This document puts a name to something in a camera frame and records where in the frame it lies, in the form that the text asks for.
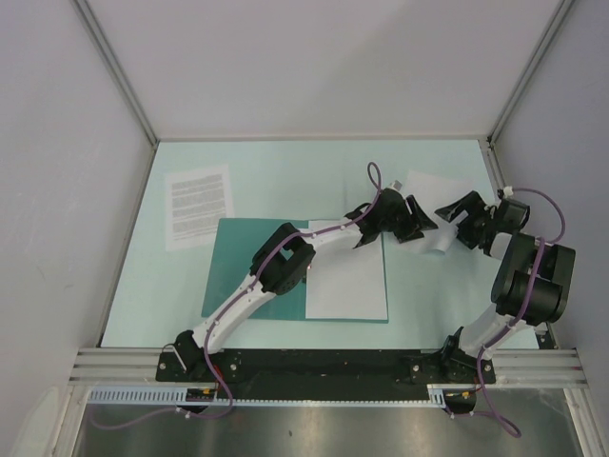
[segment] metal floor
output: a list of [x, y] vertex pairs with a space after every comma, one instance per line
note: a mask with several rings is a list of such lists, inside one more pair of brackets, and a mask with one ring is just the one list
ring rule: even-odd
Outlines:
[[74, 455], [176, 457], [581, 456], [562, 390], [492, 391], [522, 430], [515, 439], [482, 417], [451, 420], [436, 408], [240, 407], [217, 421], [170, 412], [119, 431], [93, 427], [151, 407], [88, 406]]

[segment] gray wall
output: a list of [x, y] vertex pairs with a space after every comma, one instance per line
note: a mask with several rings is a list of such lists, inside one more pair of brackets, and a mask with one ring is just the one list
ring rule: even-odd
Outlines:
[[0, 4], [0, 455], [90, 345], [151, 150], [70, 2]]
[[[498, 154], [507, 181], [543, 189], [567, 218], [578, 252], [569, 306], [558, 323], [564, 347], [580, 350], [604, 424], [609, 425], [609, 2], [580, 0], [542, 63]], [[558, 218], [531, 200], [531, 227], [553, 236]]]

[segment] paper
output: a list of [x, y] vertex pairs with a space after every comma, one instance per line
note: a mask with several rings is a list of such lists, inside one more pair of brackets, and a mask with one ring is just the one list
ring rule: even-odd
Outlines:
[[[434, 211], [463, 198], [472, 187], [472, 183], [468, 180], [447, 179], [419, 171], [409, 171], [402, 188], [402, 195], [404, 197], [414, 195], [425, 214], [438, 224], [438, 229], [424, 231], [424, 238], [408, 241], [400, 246], [417, 253], [430, 250], [446, 252], [457, 238], [458, 221], [448, 224]], [[395, 238], [392, 238], [392, 242], [398, 244]]]
[[[310, 229], [331, 221], [311, 221]], [[306, 274], [306, 319], [387, 320], [381, 237], [357, 249], [313, 258]]]
[[166, 174], [166, 250], [212, 243], [222, 217], [233, 217], [228, 166]]

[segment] metal frame bar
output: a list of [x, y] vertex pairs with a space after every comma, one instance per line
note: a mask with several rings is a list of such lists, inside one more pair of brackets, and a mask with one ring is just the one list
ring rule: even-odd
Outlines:
[[142, 104], [140, 103], [133, 86], [129, 82], [123, 67], [121, 66], [116, 53], [112, 49], [102, 26], [95, 16], [93, 9], [91, 8], [88, 0], [71, 0], [72, 5], [76, 9], [76, 13], [80, 17], [83, 26], [88, 32], [88, 35], [93, 42], [95, 48], [97, 48], [99, 55], [101, 56], [114, 84], [123, 95], [127, 106], [135, 116], [142, 132], [146, 136], [148, 142], [153, 148], [156, 148], [159, 140], [154, 133], [154, 129], [148, 120]]
[[505, 106], [501, 110], [499, 118], [495, 122], [495, 126], [493, 126], [489, 133], [488, 139], [491, 145], [495, 145], [495, 143], [497, 143], [498, 138], [503, 132], [505, 124], [512, 116], [516, 105], [522, 98], [526, 88], [533, 79], [533, 76], [535, 75], [537, 69], [540, 67], [540, 63], [543, 60], [543, 57], [546, 55], [547, 51], [555, 42], [562, 24], [567, 18], [569, 12], [572, 10], [576, 1], [577, 0], [561, 0], [560, 4], [555, 9], [554, 15], [552, 16], [550, 22], [543, 31], [540, 41], [536, 45], [533, 54], [529, 58], [529, 61], [526, 63], [524, 71], [522, 72], [518, 82], [516, 83], [516, 86], [512, 89], [512, 93], [510, 93], [510, 96], [507, 99]]
[[102, 338], [104, 337], [104, 332], [106, 331], [106, 326], [108, 325], [112, 302], [114, 301], [116, 290], [118, 289], [118, 283], [121, 279], [121, 274], [123, 273], [123, 267], [125, 266], [125, 260], [127, 259], [129, 245], [131, 243], [131, 238], [133, 237], [133, 231], [135, 231], [135, 223], [137, 222], [137, 216], [140, 213], [140, 208], [142, 207], [142, 203], [144, 202], [144, 194], [146, 192], [148, 180], [150, 179], [150, 174], [152, 173], [152, 166], [154, 165], [154, 157], [156, 156], [157, 148], [158, 145], [153, 149], [148, 159], [148, 162], [146, 164], [146, 173], [142, 184], [138, 189], [137, 202], [135, 204], [135, 208], [133, 209], [131, 217], [129, 218], [128, 233], [124, 238], [123, 246], [121, 248], [120, 262], [116, 270], [114, 271], [114, 276], [112, 277], [112, 283], [108, 293], [108, 299], [104, 304], [104, 310], [102, 311], [102, 316], [100, 318], [97, 331], [95, 332], [95, 342], [97, 345], [102, 344]]
[[[72, 386], [212, 387], [213, 383], [158, 383], [160, 349], [83, 348], [69, 377]], [[489, 388], [586, 388], [588, 383], [574, 349], [500, 349], [493, 357], [497, 383]], [[433, 385], [470, 388], [470, 385]]]
[[91, 388], [85, 386], [69, 388], [68, 406], [60, 419], [61, 427], [52, 446], [51, 455], [53, 457], [70, 457], [73, 454], [90, 391]]

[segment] table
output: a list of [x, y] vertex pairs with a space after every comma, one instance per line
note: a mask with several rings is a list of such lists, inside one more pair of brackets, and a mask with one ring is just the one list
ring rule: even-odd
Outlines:
[[[468, 179], [494, 198], [477, 141], [260, 141], [161, 143], [110, 310], [102, 347], [157, 348], [201, 321], [213, 245], [166, 251], [167, 173], [228, 165], [235, 216], [335, 219], [374, 194], [366, 164], [383, 182], [410, 169]], [[446, 254], [385, 243], [389, 322], [247, 320], [230, 348], [438, 348], [490, 304], [499, 261], [455, 242]], [[536, 348], [533, 331], [505, 348]]]

